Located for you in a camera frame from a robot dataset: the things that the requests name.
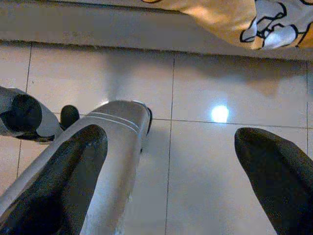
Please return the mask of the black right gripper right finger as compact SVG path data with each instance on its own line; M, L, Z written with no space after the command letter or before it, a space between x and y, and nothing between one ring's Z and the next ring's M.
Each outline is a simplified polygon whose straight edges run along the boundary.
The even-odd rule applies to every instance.
M313 233L313 161L295 143L260 128L239 128L237 158L279 235Z

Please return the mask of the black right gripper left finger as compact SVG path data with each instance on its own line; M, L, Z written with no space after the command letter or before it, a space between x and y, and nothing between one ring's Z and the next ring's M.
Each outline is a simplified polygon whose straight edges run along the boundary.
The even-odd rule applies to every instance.
M0 217L2 235L78 235L108 150L89 125L63 142Z

